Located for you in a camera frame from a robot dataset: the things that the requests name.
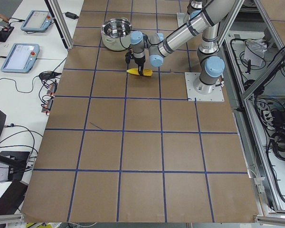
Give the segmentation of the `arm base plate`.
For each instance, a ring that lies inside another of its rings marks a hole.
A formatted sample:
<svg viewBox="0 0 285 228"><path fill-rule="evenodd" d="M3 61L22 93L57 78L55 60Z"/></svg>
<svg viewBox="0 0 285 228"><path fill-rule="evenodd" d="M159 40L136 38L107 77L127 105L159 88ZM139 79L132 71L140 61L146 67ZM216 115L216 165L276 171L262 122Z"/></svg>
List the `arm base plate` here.
<svg viewBox="0 0 285 228"><path fill-rule="evenodd" d="M185 72L187 99L197 102L224 102L220 80L213 85L205 85L200 81L199 72Z"/></svg>
<svg viewBox="0 0 285 228"><path fill-rule="evenodd" d="M177 17L177 24L178 24L178 28L180 28L181 26L183 26L184 24L187 23L187 21L190 19L190 16L188 13L177 13L176 14Z"/></svg>

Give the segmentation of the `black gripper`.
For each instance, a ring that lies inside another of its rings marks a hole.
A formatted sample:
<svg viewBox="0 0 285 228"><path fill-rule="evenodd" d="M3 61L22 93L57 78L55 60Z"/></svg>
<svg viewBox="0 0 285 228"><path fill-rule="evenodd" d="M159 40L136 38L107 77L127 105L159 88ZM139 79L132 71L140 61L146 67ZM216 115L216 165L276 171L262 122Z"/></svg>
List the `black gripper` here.
<svg viewBox="0 0 285 228"><path fill-rule="evenodd" d="M144 67L144 63L145 63L145 56L143 57L133 57L134 62L137 64L138 66L138 74L140 76L143 76L143 67Z"/></svg>

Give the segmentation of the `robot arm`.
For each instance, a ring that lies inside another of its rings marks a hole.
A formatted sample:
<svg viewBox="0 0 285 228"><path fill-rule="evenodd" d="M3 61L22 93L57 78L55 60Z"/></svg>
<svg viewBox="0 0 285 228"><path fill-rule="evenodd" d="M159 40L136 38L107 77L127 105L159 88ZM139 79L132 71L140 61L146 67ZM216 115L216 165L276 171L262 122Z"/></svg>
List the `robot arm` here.
<svg viewBox="0 0 285 228"><path fill-rule="evenodd" d="M200 94L212 93L225 69L224 60L217 55L223 39L219 25L225 17L229 18L236 13L235 3L234 0L191 0L187 20L168 37L162 33L146 35L141 31L131 32L131 50L125 54L125 62L129 64L133 60L138 66L137 73L142 76L146 49L149 51L150 64L160 67L165 57L190 39L202 35L202 43L197 51L201 73L193 86Z"/></svg>

